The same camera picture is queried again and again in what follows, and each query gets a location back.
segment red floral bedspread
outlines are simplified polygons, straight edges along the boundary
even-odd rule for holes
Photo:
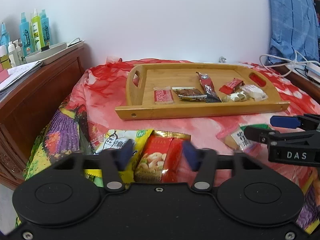
[[[179,61],[143,59],[122,62],[121,59],[108,59],[105,65],[99,65],[86,70],[79,82],[74,86],[70,97],[61,104],[49,124],[49,130],[35,153],[27,178],[65,154],[78,150],[82,133],[90,140],[92,145],[97,145],[109,129],[139,130],[154,128],[157,130],[191,134],[191,141],[198,148],[212,148],[221,154],[232,154],[232,150],[217,139],[217,135],[219,136],[221,133],[229,130],[232,131],[241,124],[269,124],[270,117],[274,114],[297,115],[320,113],[320,106],[305,92],[292,85],[289,80],[279,78],[259,65],[252,64],[254,70],[259,71],[271,80],[283,100],[291,101],[287,111],[228,117],[121,120],[115,112],[115,107],[126,105],[125,84],[129,71],[133,68],[134,64],[161,62]],[[78,130],[81,130],[81,132],[79,132],[80,135],[75,135],[74,131],[77,127]],[[320,187],[316,187],[317,182],[320,184],[320,181],[318,180],[316,169],[313,169],[312,178],[314,178],[314,181],[312,182],[312,179],[309,179],[312,172],[311,168],[269,163],[267,160],[266,147],[262,147],[262,150],[255,155],[255,157],[300,187],[309,183],[306,188],[308,189],[308,186],[311,185],[307,191],[306,199],[307,196],[311,196],[312,204],[305,205],[298,219],[298,224],[304,229],[310,226],[314,227],[318,219],[318,206],[320,206],[320,192],[318,190]],[[179,167],[178,180],[190,183],[194,177],[195,173],[190,171],[185,159],[182,159]],[[215,185],[220,185],[229,177],[230,171],[219,171],[216,175]]]

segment wooden nightstand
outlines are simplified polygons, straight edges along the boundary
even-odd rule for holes
[[[36,136],[50,122],[84,70],[78,48],[41,67],[0,102],[0,183],[15,189],[24,179]]]

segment blue checkered fabric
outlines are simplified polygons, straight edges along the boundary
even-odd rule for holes
[[[294,50],[319,61],[319,23],[313,0],[270,0],[272,36],[269,54],[294,59]],[[268,64],[280,62],[268,58]]]

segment wooden tray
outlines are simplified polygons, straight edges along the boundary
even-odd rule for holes
[[[221,93],[219,88],[233,78],[239,78],[245,84],[254,84],[260,87],[268,95],[268,99],[261,102],[250,99],[236,103],[188,102],[180,100],[172,92],[174,104],[155,104],[154,87],[196,87],[203,91],[196,71],[210,76],[220,98],[225,94]],[[139,77],[137,86],[132,81],[135,74]],[[259,86],[251,79],[252,77],[258,77],[260,85],[262,83],[265,85]],[[116,113],[123,120],[280,112],[286,110],[290,104],[289,101],[281,101],[273,84],[259,72],[247,67],[227,64],[160,63],[137,65],[128,75],[126,96],[127,106],[116,107]]]

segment bottle cap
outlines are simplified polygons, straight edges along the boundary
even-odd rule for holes
[[[40,13],[40,18],[43,19],[43,18],[46,18],[47,15],[45,14],[45,10],[43,9]]]
[[[33,17],[37,17],[37,16],[39,16],[39,14],[38,14],[37,8],[35,8],[35,10],[33,11]]]
[[[23,12],[23,13],[21,13],[21,23],[25,23],[26,21],[27,21],[26,13]]]
[[[8,52],[7,52],[7,48],[6,48],[5,44],[0,46],[0,57],[3,57],[4,55],[7,55],[7,54],[8,54]]]
[[[20,46],[19,46],[19,41],[18,41],[18,40],[15,40],[13,43],[16,44],[16,51],[17,51],[17,52],[21,51],[21,48],[20,48]]]
[[[6,33],[7,31],[5,30],[5,23],[1,24],[1,34]]]
[[[15,50],[15,46],[14,44],[12,43],[12,41],[9,42],[9,46],[8,46],[8,52],[13,52]]]

